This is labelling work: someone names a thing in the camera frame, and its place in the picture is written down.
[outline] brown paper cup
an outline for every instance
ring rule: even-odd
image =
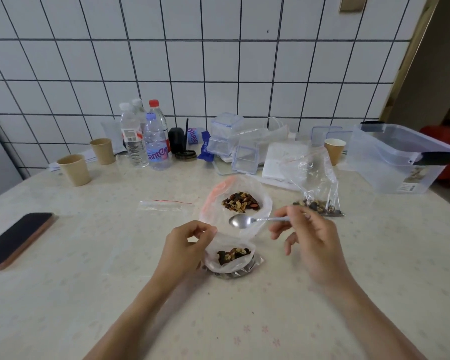
[[[107,166],[115,162],[113,155],[112,140],[109,138],[96,138],[89,143],[93,152],[97,156],[98,163],[102,166]]]
[[[68,177],[68,180],[75,186],[83,186],[92,180],[88,173],[85,157],[80,154],[67,155],[58,159],[57,164]]]
[[[325,139],[325,148],[330,156],[331,165],[336,166],[347,143],[339,138]]]

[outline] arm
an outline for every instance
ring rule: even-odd
[[[293,227],[285,240],[285,254],[294,243],[310,277],[346,321],[370,359],[426,359],[408,338],[373,304],[348,270],[335,224],[312,210],[282,207],[275,216],[288,222],[270,225],[272,240]]]
[[[162,256],[150,281],[120,315],[84,360],[136,359],[139,344],[175,287],[200,265],[216,227],[191,221],[175,227],[166,237]],[[195,236],[196,243],[188,238]]]

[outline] spoon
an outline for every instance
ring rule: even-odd
[[[285,217],[266,217],[266,218],[253,218],[251,216],[247,216],[244,213],[236,214],[235,216],[230,217],[228,223],[237,229],[246,229],[252,223],[258,221],[290,221],[288,216]]]

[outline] trail mix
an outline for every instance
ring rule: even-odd
[[[320,200],[320,199],[304,199],[292,203],[295,206],[305,206],[309,209],[319,213],[322,216],[343,216],[342,211],[336,210],[332,201]]]
[[[231,262],[232,260],[241,258],[242,256],[250,254],[251,251],[248,248],[233,248],[230,251],[218,251],[218,262],[221,266]]]
[[[252,197],[250,193],[238,192],[230,195],[222,201],[222,206],[228,208],[230,211],[245,213],[246,209],[254,211],[260,210],[260,205],[257,200]]]

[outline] table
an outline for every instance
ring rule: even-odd
[[[0,196],[0,233],[29,212],[59,216],[0,272],[0,359],[82,358],[144,286],[174,227],[137,213],[138,202],[190,202],[198,218],[224,178],[201,160],[156,172],[119,156],[89,170],[82,187],[47,171]],[[354,277],[429,359],[450,359],[450,205],[431,191],[374,196],[355,172],[337,174],[347,216],[333,220]],[[298,198],[265,187],[274,208]],[[283,237],[266,230],[254,242],[265,259],[256,271],[235,280],[199,272],[174,293],[147,358],[363,359],[299,253],[286,257]],[[126,265],[123,255],[136,257]]]

